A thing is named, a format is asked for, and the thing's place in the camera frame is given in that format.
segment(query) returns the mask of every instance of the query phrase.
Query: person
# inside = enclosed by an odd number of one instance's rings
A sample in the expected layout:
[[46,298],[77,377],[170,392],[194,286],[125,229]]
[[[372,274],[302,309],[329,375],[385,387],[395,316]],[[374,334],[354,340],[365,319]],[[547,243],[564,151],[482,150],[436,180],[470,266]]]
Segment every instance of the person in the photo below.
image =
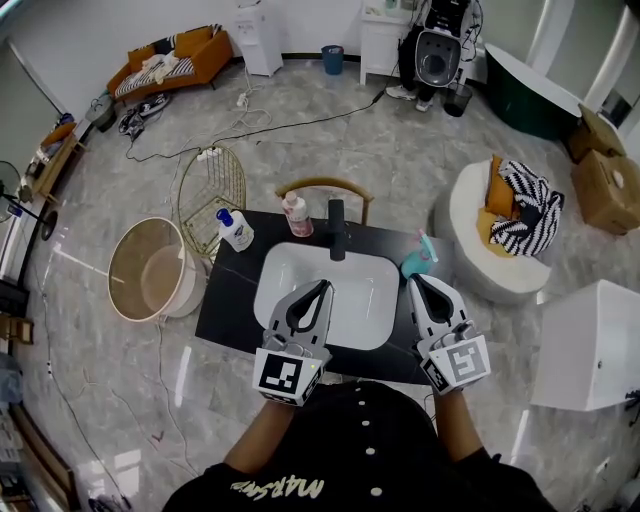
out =
[[268,401],[224,461],[164,511],[554,510],[529,474],[488,455],[462,391],[436,396],[435,411],[437,434],[415,401],[377,382],[319,384],[300,408]]
[[385,92],[392,98],[416,102],[416,110],[426,112],[433,105],[433,96],[437,87],[432,87],[419,82],[416,84],[416,46],[418,45],[418,36],[424,30],[424,27],[416,24],[409,32],[409,35],[402,41],[398,48],[398,72],[400,73],[400,85],[395,87],[387,87]]

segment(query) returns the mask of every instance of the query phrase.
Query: marble floor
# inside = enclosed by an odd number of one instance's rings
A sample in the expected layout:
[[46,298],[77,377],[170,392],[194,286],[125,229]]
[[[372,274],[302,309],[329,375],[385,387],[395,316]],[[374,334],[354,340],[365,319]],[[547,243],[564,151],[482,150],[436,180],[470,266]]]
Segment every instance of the marble floor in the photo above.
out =
[[[288,61],[272,79],[254,80],[264,87],[252,95],[251,107],[267,109],[277,126],[365,106],[384,80],[370,77],[361,86],[358,72],[346,63],[345,72],[332,77],[318,61]],[[238,117],[242,68],[228,69],[216,85],[215,91],[195,87],[176,93],[131,154],[171,154],[198,134],[190,144],[211,142],[211,134]],[[371,225],[415,232],[426,226],[436,197],[456,173],[495,152],[526,162],[566,194],[546,299],[596,279],[640,291],[640,233],[615,238],[582,223],[571,163],[560,144],[513,131],[477,92],[457,119],[436,100],[421,114],[411,103],[385,96],[350,117],[231,141],[247,176],[248,208],[280,211],[273,190],[297,177],[344,176],[376,196]],[[136,221],[171,216],[168,194],[171,189],[175,201],[178,162],[128,160],[129,140],[116,127],[92,132],[87,144],[90,151],[59,190],[63,204],[55,236],[38,240],[29,264],[35,345],[17,351],[24,401],[75,471],[83,502],[87,495],[115,492],[99,457],[136,510],[159,510],[175,489],[224,457],[262,400],[251,390],[250,355],[194,336],[199,311],[162,327],[130,323],[114,311],[105,279],[111,253]],[[178,176],[187,162],[180,161]],[[328,197],[309,197],[314,215],[323,214]],[[356,206],[347,207],[348,216],[357,218]],[[592,413],[530,406],[544,305],[497,307],[463,284],[459,290],[490,340],[493,374],[465,392],[489,452],[531,472],[558,510],[607,504],[640,462],[640,436],[637,427],[628,427],[630,413],[622,406]],[[49,358],[95,454],[47,374]],[[393,386],[421,403],[429,393],[426,387]],[[432,405],[427,401],[427,408]]]

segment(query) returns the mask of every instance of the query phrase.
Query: cardboard box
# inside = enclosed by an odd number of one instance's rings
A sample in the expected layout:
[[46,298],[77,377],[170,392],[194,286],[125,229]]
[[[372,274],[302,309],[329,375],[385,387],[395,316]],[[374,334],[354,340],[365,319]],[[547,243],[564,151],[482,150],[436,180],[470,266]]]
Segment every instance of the cardboard box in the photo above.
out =
[[590,151],[573,168],[571,179],[587,224],[614,235],[640,226],[640,168],[633,160]]
[[569,136],[567,147],[574,162],[580,162],[592,149],[605,156],[627,156],[616,131],[584,105],[580,105],[582,119]]

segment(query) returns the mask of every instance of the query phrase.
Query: sink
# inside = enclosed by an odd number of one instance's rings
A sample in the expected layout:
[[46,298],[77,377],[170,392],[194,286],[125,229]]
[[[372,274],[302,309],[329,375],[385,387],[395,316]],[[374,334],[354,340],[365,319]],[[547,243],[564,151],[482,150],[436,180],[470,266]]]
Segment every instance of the sink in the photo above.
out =
[[[335,289],[327,344],[374,350],[391,336],[398,300],[398,268],[389,260],[347,252],[331,261],[329,249],[292,243],[274,246],[264,261],[253,312],[269,326],[276,303],[298,286],[327,279]],[[307,325],[313,308],[300,322]]]

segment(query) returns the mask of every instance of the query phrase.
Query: soap dispenser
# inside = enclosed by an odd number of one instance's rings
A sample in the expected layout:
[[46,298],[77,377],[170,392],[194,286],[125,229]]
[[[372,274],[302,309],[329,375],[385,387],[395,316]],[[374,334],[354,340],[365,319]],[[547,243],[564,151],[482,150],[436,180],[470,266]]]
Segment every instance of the soap dispenser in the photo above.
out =
[[224,238],[236,252],[244,251],[253,242],[253,229],[247,223],[244,215],[238,210],[229,212],[226,208],[220,208],[216,213],[220,221],[218,234]]
[[431,240],[422,229],[420,230],[420,245],[420,250],[413,251],[402,262],[400,270],[405,279],[409,279],[411,274],[428,274],[431,266],[438,263],[438,256]]

